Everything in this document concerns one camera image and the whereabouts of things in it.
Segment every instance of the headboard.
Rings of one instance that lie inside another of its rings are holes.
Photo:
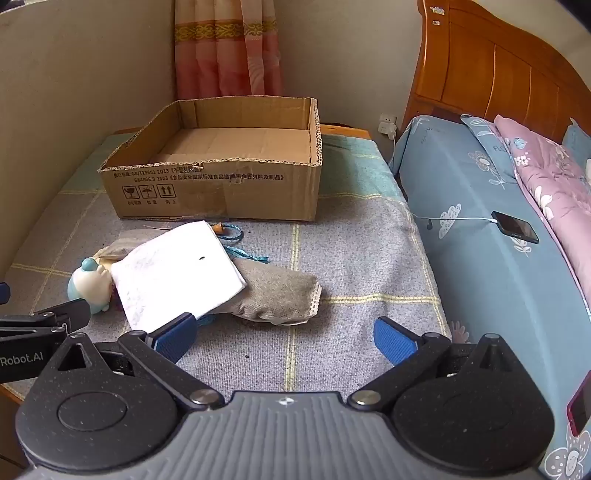
[[[402,130],[416,115],[512,118],[560,143],[574,118],[591,132],[591,92],[538,37],[472,0],[418,0],[423,40]]]

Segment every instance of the gold curtain trim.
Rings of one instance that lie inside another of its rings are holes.
[[[174,26],[174,41],[222,40],[244,38],[246,35],[260,36],[277,30],[277,20],[271,18],[262,23],[244,23],[237,20],[207,23],[194,22]]]

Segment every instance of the gray fabric pouch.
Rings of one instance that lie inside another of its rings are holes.
[[[134,248],[163,233],[150,228],[121,232],[94,258],[101,263],[122,260]],[[299,325],[318,314],[322,288],[314,275],[245,258],[234,258],[233,262],[246,281],[246,288],[211,313],[231,313],[254,322],[282,326]]]

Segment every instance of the open cardboard box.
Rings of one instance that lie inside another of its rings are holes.
[[[235,96],[164,108],[99,172],[121,218],[313,220],[316,100]]]

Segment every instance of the curtain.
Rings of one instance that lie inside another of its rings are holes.
[[[281,95],[273,0],[176,0],[179,99]]]

